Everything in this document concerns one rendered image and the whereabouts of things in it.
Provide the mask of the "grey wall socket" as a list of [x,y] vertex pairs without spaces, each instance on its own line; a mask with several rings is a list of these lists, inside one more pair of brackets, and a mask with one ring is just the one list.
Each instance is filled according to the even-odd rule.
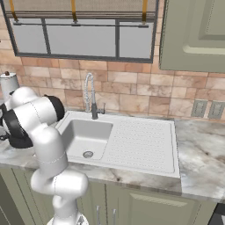
[[192,117],[203,118],[207,108],[207,101],[201,99],[195,99],[192,108]]
[[208,118],[219,120],[223,114],[224,108],[225,108],[225,102],[213,101],[210,106]]

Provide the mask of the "grey spring tap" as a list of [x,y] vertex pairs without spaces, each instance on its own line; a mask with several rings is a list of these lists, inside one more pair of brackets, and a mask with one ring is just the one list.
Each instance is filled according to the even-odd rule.
[[[88,83],[91,84],[91,96],[88,94]],[[98,119],[98,115],[105,114],[105,106],[102,109],[98,109],[96,98],[95,98],[95,87],[94,77],[92,73],[88,73],[84,81],[84,100],[85,100],[85,111],[91,112],[91,117],[94,120]]]

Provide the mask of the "beige window blind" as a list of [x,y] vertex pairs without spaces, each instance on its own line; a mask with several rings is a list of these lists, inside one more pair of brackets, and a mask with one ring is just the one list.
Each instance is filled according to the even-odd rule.
[[3,0],[10,18],[153,18],[156,0]]

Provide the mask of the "white sink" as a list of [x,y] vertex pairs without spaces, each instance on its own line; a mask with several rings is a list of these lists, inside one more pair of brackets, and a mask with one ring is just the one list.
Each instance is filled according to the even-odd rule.
[[[175,122],[68,111],[55,128],[73,163],[179,178]],[[84,158],[92,151],[92,158]]]

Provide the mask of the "green base cupboard door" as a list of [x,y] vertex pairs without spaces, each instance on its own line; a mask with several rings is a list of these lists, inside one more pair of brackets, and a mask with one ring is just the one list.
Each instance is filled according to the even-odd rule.
[[97,225],[97,206],[99,206],[100,224],[107,225],[104,184],[90,182],[86,194],[77,199],[77,205],[89,225]]
[[216,204],[159,192],[106,186],[108,225],[207,225]]
[[52,197],[32,189],[33,172],[0,168],[0,174],[25,225],[47,225],[54,215]]

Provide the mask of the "black appliance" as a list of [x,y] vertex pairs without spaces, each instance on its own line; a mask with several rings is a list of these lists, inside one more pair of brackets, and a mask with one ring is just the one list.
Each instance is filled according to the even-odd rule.
[[211,225],[225,225],[225,204],[217,204],[211,220]]

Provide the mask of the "grey framed window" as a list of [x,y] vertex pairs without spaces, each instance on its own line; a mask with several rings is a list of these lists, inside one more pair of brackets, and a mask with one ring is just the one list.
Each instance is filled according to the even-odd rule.
[[153,18],[10,18],[0,7],[16,56],[107,62],[153,62]]

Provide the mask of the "white paper towel roll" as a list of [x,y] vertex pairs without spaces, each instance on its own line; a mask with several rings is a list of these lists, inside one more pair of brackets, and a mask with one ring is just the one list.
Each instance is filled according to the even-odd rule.
[[17,74],[5,71],[0,76],[0,84],[2,88],[3,98],[6,101],[10,97],[10,93],[19,87]]

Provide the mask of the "green wall cupboard door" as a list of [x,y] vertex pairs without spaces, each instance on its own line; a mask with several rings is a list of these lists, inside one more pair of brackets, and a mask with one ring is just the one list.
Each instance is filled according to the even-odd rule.
[[159,68],[225,73],[225,0],[165,0]]

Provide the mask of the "black pot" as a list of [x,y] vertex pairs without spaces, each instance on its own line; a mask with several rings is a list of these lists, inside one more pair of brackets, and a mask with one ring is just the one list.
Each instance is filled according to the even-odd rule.
[[10,145],[16,149],[27,149],[33,146],[32,140],[27,135],[1,134],[0,140],[9,140]]

